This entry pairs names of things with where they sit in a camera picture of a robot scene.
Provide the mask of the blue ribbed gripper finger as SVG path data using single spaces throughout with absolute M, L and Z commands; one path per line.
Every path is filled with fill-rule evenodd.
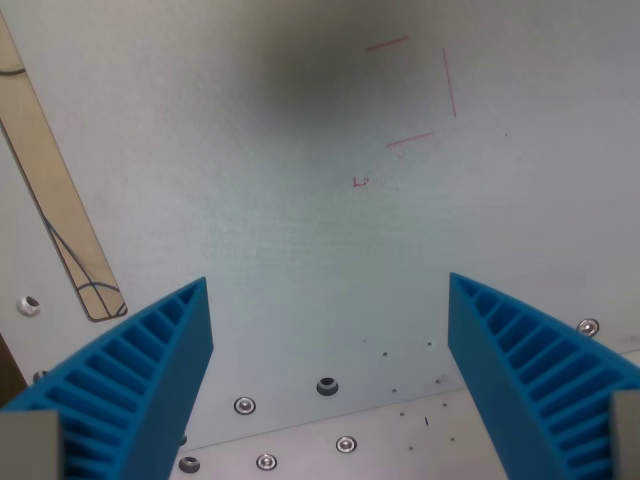
M 508 478 L 613 478 L 610 400 L 638 387 L 637 366 L 457 273 L 448 347 Z
M 59 415 L 66 479 L 166 479 L 213 350 L 199 278 L 72 354 L 4 410 Z

